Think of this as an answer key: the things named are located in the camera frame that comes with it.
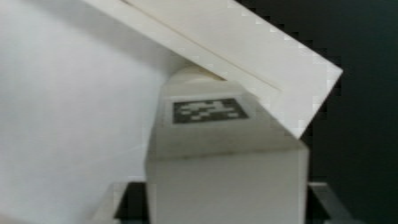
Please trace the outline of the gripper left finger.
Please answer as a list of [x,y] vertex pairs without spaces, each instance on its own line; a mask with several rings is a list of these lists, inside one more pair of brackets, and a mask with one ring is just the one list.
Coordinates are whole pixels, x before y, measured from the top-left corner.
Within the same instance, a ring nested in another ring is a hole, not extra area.
[[150,224],[146,184],[130,182],[114,215],[122,224]]

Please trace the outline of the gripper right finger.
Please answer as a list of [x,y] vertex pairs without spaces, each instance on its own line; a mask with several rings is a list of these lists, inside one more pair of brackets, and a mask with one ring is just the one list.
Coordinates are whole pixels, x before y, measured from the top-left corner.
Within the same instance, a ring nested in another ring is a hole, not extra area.
[[306,224],[329,224],[331,221],[331,215],[317,194],[326,186],[324,182],[312,182],[308,185]]

